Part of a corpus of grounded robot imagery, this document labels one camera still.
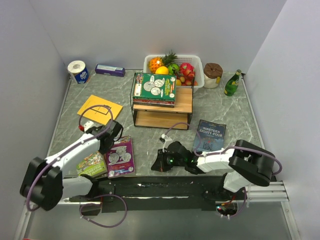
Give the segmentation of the purple back-cover Treehouse book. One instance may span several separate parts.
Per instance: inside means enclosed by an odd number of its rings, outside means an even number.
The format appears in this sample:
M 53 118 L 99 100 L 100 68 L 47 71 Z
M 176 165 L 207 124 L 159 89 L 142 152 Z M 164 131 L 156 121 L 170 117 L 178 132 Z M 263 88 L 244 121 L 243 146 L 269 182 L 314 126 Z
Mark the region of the purple back-cover Treehouse book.
M 134 175 L 136 169 L 131 136 L 123 136 L 116 141 L 105 154 L 105 159 L 109 179 Z

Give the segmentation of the green back-cover Treehouse book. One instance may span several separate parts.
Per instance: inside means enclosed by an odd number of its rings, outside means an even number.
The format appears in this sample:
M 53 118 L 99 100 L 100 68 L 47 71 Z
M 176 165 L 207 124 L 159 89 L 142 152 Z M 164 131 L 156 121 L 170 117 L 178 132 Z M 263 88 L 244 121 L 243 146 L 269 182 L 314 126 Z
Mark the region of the green back-cover Treehouse book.
M 135 73 L 133 99 L 175 102 L 177 78 L 174 75 Z

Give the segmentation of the red 13-Storey Treehouse book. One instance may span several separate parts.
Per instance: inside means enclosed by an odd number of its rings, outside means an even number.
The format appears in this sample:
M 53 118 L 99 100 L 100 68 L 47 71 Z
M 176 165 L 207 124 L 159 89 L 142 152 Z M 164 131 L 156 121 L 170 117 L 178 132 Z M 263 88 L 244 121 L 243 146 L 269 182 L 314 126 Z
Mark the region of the red 13-Storey Treehouse book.
M 152 100 L 152 99 L 133 99 L 134 103 L 148 103 L 158 105 L 175 105 L 175 101 Z

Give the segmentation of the Little Women floral book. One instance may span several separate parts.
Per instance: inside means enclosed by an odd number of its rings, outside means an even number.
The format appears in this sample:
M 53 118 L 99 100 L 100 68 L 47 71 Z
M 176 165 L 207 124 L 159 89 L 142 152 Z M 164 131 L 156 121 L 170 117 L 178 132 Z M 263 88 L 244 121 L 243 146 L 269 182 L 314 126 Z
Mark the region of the Little Women floral book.
M 134 105 L 140 106 L 152 106 L 152 107 L 164 107 L 164 108 L 174 108 L 175 104 L 163 104 L 163 103 L 156 103 L 156 102 L 134 102 Z

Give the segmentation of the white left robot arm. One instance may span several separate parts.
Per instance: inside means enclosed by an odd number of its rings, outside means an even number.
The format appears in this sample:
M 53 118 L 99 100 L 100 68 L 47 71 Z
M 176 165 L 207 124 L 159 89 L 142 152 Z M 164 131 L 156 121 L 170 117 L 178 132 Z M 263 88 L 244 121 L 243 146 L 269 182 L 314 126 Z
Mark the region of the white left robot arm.
M 123 126 L 111 120 L 106 126 L 88 128 L 77 141 L 54 155 L 32 159 L 20 187 L 27 209 L 49 211 L 60 200 L 76 196 L 95 200 L 99 195 L 98 180 L 87 174 L 74 178 L 66 175 L 89 155 L 107 153 L 122 132 Z

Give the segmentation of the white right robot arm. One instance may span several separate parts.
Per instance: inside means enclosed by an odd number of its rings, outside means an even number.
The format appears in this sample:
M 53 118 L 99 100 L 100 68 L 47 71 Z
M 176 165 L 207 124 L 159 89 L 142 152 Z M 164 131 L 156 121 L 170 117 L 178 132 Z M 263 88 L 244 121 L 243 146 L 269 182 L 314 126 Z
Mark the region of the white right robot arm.
M 283 169 L 274 154 L 245 140 L 210 152 L 190 151 L 165 134 L 160 141 L 163 146 L 157 151 L 151 170 L 167 172 L 172 167 L 183 167 L 194 175 L 223 171 L 218 193 L 226 200 L 248 185 L 269 186 L 271 178 Z

